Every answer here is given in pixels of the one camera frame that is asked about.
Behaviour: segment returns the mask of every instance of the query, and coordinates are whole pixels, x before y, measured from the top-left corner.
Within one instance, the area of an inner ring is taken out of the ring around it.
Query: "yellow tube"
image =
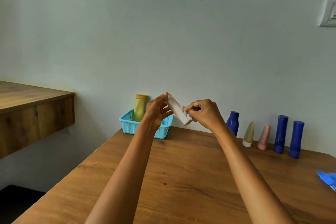
[[[253,135],[254,135],[254,122],[251,121],[251,123],[247,127],[247,130],[244,136],[243,146],[251,147],[252,142],[253,142]]]
[[[147,99],[146,95],[140,95],[140,94],[136,95],[133,121],[140,122],[144,117],[146,99]]]

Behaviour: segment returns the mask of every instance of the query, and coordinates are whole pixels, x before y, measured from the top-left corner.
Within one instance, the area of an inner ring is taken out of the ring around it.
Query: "basket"
[[[126,112],[123,116],[119,118],[123,126],[123,132],[127,134],[135,134],[140,122],[133,121],[134,109]],[[173,121],[173,116],[170,115],[163,119],[160,128],[156,131],[154,137],[159,139],[165,139],[168,133],[168,129]]]

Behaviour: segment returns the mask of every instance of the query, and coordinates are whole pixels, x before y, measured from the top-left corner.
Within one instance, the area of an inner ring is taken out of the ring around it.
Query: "wood grain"
[[[0,81],[0,114],[73,95],[63,90]]]
[[[0,114],[0,159],[75,122],[74,97]]]
[[[84,223],[131,139],[118,131],[14,224]],[[241,148],[299,223],[336,223],[336,193],[316,174],[334,172],[335,158]],[[134,223],[251,223],[212,134],[171,127],[166,140],[154,139]]]

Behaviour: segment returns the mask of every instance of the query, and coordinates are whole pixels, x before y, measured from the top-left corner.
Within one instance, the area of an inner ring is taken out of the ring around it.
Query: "person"
[[[85,224],[133,222],[154,134],[162,120],[173,114],[166,107],[167,99],[165,93],[147,104],[146,113],[128,149]],[[198,100],[184,111],[216,136],[252,223],[296,223],[250,159],[235,144],[236,137],[226,126],[216,103],[209,99]]]

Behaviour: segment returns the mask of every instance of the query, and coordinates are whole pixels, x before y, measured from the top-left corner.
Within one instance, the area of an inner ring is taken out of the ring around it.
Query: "pink tube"
[[[270,137],[270,132],[271,132],[271,126],[266,124],[264,126],[264,129],[261,133],[261,136],[260,136],[259,142],[258,142],[258,148],[260,150],[266,150],[267,149],[268,138]]]

